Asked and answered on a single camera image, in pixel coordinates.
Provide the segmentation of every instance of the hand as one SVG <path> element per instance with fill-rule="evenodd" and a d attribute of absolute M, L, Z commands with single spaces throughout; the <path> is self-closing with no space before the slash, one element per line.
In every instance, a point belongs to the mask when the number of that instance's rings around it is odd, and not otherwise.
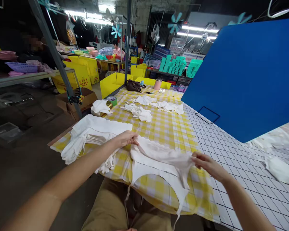
<path fill-rule="evenodd" d="M 125 131 L 121 134 L 117 135 L 113 140 L 117 143 L 118 147 L 122 148 L 128 144 L 135 144 L 139 145 L 139 143 L 135 140 L 135 137 L 137 137 L 138 134 L 131 132 L 131 131 Z"/>
<path fill-rule="evenodd" d="M 195 166 L 197 168 L 201 169 L 202 167 L 222 184 L 227 182 L 228 180 L 233 179 L 233 177 L 222 166 L 220 166 L 208 155 L 202 154 L 200 152 L 194 152 L 192 157 L 194 157 L 192 158 L 192 161 L 195 163 Z"/>

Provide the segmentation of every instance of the green tape roll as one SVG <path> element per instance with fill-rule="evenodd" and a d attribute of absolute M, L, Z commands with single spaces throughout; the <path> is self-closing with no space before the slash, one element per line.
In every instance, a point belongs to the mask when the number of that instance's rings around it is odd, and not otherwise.
<path fill-rule="evenodd" d="M 116 106 L 117 105 L 117 98 L 114 96 L 109 96 L 107 97 L 107 100 L 110 101 L 112 103 L 112 106 Z"/>

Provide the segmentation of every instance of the blue plastic panel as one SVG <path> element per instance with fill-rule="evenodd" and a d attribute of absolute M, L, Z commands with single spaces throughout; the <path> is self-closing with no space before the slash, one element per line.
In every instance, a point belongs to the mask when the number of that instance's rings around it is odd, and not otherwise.
<path fill-rule="evenodd" d="M 222 28 L 182 101 L 241 142 L 288 123 L 289 19 Z"/>

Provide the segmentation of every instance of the forearm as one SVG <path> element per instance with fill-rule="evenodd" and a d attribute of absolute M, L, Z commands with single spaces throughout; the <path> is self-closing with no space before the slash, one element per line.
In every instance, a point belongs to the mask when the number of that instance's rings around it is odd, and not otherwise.
<path fill-rule="evenodd" d="M 65 167 L 16 212 L 3 230 L 49 230 L 63 201 L 118 147 L 112 139 Z"/>
<path fill-rule="evenodd" d="M 232 178 L 223 185 L 244 231 L 275 231 L 237 180 Z"/>
<path fill-rule="evenodd" d="M 52 178 L 41 190 L 64 201 L 77 190 L 118 148 L 116 140 L 111 139 L 92 152 L 71 163 Z"/>

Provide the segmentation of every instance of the white grid mat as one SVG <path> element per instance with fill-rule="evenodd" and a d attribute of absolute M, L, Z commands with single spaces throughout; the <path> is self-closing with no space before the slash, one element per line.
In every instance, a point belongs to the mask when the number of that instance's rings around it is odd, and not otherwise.
<path fill-rule="evenodd" d="M 196 132 L 200 150 L 241 183 L 276 230 L 289 231 L 289 186 L 276 181 L 257 160 L 263 159 L 265 153 L 239 142 L 215 124 L 205 123 L 188 105 L 184 104 L 183 107 Z M 289 150 L 274 149 L 271 155 L 289 164 Z M 213 177 L 211 180 L 222 224 L 234 230 L 242 230 L 225 188 Z"/>

